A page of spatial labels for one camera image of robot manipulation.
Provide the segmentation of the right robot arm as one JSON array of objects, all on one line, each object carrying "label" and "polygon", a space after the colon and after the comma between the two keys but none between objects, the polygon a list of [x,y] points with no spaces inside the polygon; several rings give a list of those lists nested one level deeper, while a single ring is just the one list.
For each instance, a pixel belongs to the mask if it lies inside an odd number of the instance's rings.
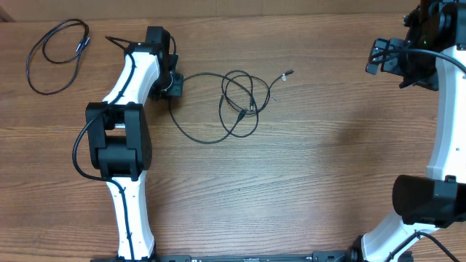
[{"label": "right robot arm", "polygon": [[336,261],[412,261],[409,248],[465,221],[465,1],[421,1],[403,18],[404,39],[374,41],[366,72],[401,76],[400,88],[438,93],[433,151],[423,177],[399,175],[392,211]]}]

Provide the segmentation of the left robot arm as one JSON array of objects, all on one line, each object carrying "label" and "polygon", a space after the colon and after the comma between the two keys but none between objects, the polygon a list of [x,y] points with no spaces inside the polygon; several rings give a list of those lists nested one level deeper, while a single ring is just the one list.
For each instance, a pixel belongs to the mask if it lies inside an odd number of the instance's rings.
[{"label": "left robot arm", "polygon": [[175,70],[174,38],[163,27],[149,26],[142,42],[110,40],[124,50],[125,65],[112,91],[87,105],[82,134],[100,172],[98,180],[107,185],[114,204],[119,233],[115,261],[157,261],[146,205],[152,142],[144,104],[149,98],[179,98],[183,75]]}]

